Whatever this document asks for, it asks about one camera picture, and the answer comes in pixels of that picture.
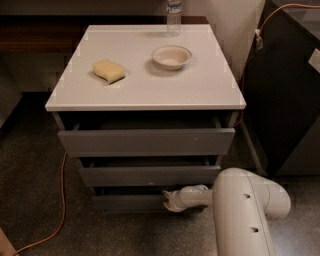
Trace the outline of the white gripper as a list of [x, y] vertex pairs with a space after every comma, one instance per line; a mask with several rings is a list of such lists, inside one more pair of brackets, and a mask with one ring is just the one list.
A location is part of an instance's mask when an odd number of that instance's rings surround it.
[[180, 198], [180, 191], [166, 191], [163, 190], [162, 194], [168, 198], [168, 202], [163, 202], [164, 207], [171, 212], [182, 212], [186, 209], [185, 204]]

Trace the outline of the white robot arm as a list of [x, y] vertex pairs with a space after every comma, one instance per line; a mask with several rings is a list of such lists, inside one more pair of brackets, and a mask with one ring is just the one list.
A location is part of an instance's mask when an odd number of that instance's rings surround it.
[[164, 193], [164, 206], [182, 212], [212, 206], [219, 256], [276, 256], [268, 222], [285, 218], [291, 199], [278, 183], [240, 168], [221, 171], [213, 186]]

